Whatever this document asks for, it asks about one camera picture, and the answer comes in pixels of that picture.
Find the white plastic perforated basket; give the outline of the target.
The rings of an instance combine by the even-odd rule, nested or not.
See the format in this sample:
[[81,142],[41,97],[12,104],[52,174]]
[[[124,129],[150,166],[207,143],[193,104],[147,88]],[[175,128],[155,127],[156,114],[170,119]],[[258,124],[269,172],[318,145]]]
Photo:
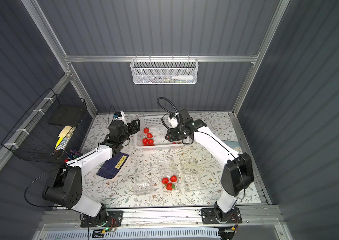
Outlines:
[[[176,149],[184,147],[184,144],[179,142],[169,142],[165,139],[167,128],[161,122],[161,116],[145,116],[139,117],[140,131],[134,134],[134,145],[139,150],[158,151],[165,149]],[[149,133],[153,135],[151,139],[154,140],[153,145],[143,145],[142,139],[149,138],[147,134],[143,132],[144,128],[149,128]]]

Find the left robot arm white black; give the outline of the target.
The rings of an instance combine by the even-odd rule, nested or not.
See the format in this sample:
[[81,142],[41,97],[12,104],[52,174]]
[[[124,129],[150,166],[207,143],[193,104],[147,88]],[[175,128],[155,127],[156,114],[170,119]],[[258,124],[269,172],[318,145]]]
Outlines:
[[114,179],[126,163],[129,155],[121,152],[125,141],[140,131],[140,120],[125,123],[114,120],[108,127],[109,134],[98,147],[89,153],[66,163],[52,172],[42,192],[42,198],[54,204],[72,209],[98,222],[108,219],[106,206],[82,192],[82,177],[101,166],[98,174]]

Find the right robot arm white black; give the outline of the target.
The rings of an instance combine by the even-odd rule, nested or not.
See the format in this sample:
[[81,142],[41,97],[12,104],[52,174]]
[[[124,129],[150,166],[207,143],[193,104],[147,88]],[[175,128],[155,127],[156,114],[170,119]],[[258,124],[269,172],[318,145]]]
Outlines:
[[227,222],[233,215],[238,200],[245,198],[246,189],[254,181],[252,159],[248,153],[233,150],[220,140],[202,120],[194,120],[186,109],[168,112],[168,120],[161,119],[167,128],[165,139],[169,142],[182,141],[191,144],[194,141],[202,145],[221,165],[220,183],[223,188],[214,204],[214,216],[220,223]]

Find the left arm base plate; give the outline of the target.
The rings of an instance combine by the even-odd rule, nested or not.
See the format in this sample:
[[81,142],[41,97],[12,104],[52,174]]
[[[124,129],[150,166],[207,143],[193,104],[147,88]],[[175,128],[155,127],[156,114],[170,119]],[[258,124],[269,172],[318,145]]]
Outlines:
[[123,211],[101,211],[96,217],[80,216],[81,228],[116,228],[121,226]]

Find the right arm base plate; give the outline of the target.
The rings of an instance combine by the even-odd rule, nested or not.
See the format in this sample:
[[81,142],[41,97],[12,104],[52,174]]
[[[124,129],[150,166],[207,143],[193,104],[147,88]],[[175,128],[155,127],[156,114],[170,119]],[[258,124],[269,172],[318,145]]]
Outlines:
[[234,207],[227,213],[223,213],[219,208],[203,208],[198,211],[204,225],[213,224],[233,224],[242,223],[242,217],[239,208]]

